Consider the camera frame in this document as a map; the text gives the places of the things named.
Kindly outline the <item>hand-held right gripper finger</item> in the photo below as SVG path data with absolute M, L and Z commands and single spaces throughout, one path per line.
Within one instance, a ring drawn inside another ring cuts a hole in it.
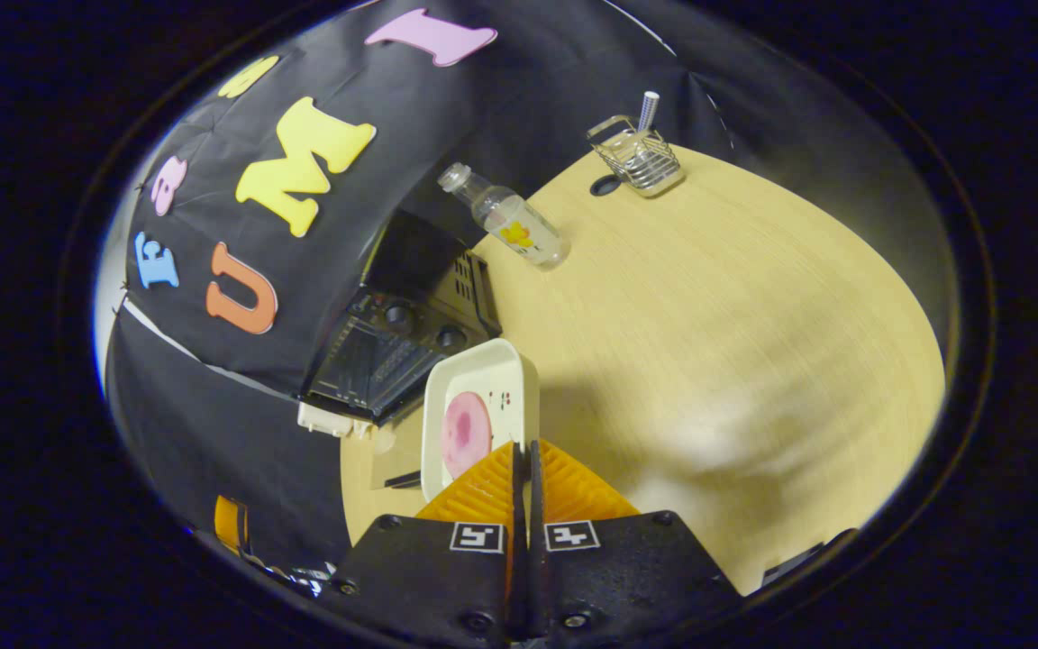
M 325 589 L 335 617 L 392 645 L 507 645 L 524 555 L 522 452 L 491 452 L 413 516 L 375 518 Z
M 676 512 L 643 513 L 548 441 L 530 449 L 528 631 L 545 645 L 695 645 L 742 596 Z

